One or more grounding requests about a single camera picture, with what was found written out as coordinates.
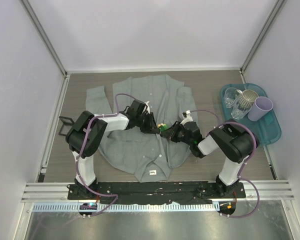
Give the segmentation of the grey button-up shirt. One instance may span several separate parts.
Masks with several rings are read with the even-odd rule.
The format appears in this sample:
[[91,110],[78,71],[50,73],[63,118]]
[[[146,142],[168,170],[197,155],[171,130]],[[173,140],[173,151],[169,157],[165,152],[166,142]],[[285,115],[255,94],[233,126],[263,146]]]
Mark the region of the grey button-up shirt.
[[[169,127],[183,119],[185,111],[196,110],[192,89],[169,75],[128,78],[112,86],[117,101],[110,107],[104,86],[86,91],[86,110],[112,114],[131,105],[133,98],[148,102],[155,122]],[[145,134],[138,127],[103,135],[99,152],[116,169],[133,174],[139,182],[165,181],[191,154],[189,146],[157,134]]]

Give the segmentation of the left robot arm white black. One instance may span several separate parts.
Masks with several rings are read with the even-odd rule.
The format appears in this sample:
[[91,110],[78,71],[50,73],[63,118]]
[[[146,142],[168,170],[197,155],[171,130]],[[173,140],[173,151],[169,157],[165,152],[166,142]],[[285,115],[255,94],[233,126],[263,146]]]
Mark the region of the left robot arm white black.
[[94,172],[94,154],[104,134],[138,127],[144,134],[159,134],[154,114],[147,102],[134,100],[123,111],[112,114],[93,114],[83,111],[65,137],[75,160],[75,187],[79,194],[90,200],[97,192]]

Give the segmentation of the colourful pompom flower brooch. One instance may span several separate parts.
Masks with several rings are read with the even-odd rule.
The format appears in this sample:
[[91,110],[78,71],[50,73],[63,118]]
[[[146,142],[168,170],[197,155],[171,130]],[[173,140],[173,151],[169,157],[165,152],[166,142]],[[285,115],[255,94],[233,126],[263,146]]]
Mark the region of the colourful pompom flower brooch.
[[167,124],[165,124],[165,123],[160,123],[160,124],[158,124],[157,125],[157,127],[158,127],[158,129],[161,131],[161,132],[163,132],[163,131],[165,131],[165,130],[167,130],[169,127],[167,126]]

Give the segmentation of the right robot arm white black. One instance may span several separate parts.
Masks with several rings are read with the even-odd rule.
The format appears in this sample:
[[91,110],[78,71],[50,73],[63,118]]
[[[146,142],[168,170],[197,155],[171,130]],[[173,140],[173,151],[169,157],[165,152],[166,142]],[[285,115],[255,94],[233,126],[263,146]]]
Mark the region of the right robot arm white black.
[[226,198],[237,186],[243,165],[252,157],[260,144],[257,136],[246,126],[233,119],[211,130],[205,137],[194,121],[175,122],[171,127],[161,126],[160,136],[174,143],[185,143],[197,158],[203,158],[217,149],[225,155],[221,172],[215,180],[213,194]]

